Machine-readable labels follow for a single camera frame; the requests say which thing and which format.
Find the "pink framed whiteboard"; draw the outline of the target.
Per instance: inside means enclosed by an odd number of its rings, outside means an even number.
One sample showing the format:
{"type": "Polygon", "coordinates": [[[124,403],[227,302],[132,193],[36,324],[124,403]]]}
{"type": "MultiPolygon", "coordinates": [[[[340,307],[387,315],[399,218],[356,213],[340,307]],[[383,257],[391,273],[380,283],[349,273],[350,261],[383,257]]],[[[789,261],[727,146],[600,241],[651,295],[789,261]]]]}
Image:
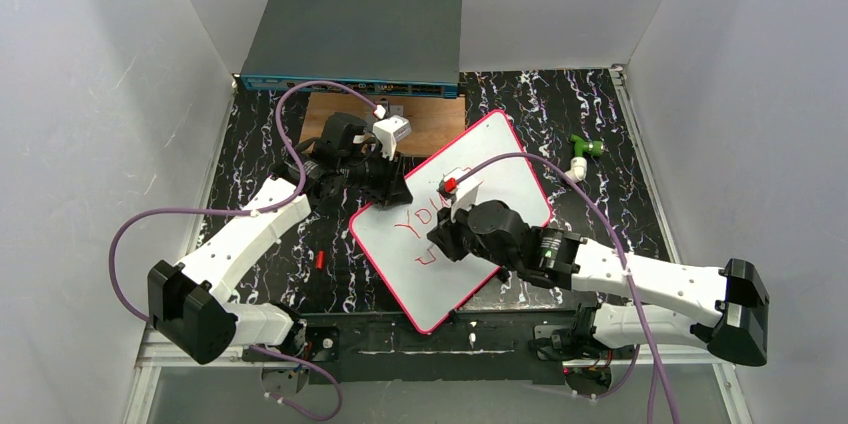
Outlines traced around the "pink framed whiteboard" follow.
{"type": "Polygon", "coordinates": [[[503,155],[476,173],[482,181],[478,202],[501,200],[531,226],[550,222],[551,204],[531,163],[519,158],[523,150],[507,114],[490,112],[406,174],[411,204],[367,205],[350,219],[356,243],[419,333],[431,333],[498,270],[473,255],[453,262],[440,250],[428,250],[426,234],[445,205],[437,192],[444,175],[503,155]]]}

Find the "red marker cap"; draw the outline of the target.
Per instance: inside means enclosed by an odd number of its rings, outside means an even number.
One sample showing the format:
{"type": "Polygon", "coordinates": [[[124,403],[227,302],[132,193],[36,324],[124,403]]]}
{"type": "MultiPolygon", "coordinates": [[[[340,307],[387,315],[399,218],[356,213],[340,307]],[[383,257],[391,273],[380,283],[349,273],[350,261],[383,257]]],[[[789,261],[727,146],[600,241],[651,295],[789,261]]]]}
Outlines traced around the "red marker cap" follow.
{"type": "Polygon", "coordinates": [[[324,260],[325,260],[325,252],[319,251],[316,254],[316,258],[315,258],[315,262],[314,262],[315,268],[317,270],[322,270],[324,268],[324,260]]]}

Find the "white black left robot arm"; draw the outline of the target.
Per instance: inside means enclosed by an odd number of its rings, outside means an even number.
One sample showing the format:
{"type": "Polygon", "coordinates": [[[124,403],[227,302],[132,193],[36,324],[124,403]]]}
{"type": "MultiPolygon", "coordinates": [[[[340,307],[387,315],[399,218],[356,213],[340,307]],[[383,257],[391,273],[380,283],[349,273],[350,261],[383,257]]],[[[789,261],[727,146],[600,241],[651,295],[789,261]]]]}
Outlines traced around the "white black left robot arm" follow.
{"type": "Polygon", "coordinates": [[[332,114],[322,133],[293,146],[243,213],[176,264],[160,261],[148,273],[152,327],[198,364],[216,360],[231,346],[267,345],[300,356],[306,322],[282,303],[232,301],[246,272],[291,228],[324,200],[360,191],[378,207],[409,204],[398,143],[409,121],[389,116],[373,124],[332,114]]]}

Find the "white plastic elbow fitting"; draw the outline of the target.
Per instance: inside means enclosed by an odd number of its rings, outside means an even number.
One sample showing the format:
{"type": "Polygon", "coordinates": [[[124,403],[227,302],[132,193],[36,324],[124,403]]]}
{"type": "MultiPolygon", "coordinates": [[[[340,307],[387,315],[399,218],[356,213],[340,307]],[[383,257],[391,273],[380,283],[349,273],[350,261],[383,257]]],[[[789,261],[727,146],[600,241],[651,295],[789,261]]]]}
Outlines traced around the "white plastic elbow fitting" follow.
{"type": "Polygon", "coordinates": [[[582,156],[576,156],[570,160],[569,169],[565,172],[565,175],[571,182],[580,183],[586,178],[587,171],[587,159],[582,156]]]}

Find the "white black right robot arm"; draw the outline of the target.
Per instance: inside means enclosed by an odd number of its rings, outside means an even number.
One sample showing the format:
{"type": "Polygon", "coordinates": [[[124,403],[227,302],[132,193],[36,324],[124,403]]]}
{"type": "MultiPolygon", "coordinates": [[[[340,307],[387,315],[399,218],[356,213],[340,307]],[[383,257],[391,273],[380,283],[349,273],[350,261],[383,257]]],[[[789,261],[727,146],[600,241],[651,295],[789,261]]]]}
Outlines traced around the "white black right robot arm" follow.
{"type": "Polygon", "coordinates": [[[497,200],[440,210],[427,238],[451,261],[481,258],[539,288],[630,299],[580,309],[571,329],[543,338],[544,348],[574,354],[663,344],[748,367],[768,361],[770,296],[744,259],[699,267],[624,253],[573,232],[530,226],[497,200]]]}

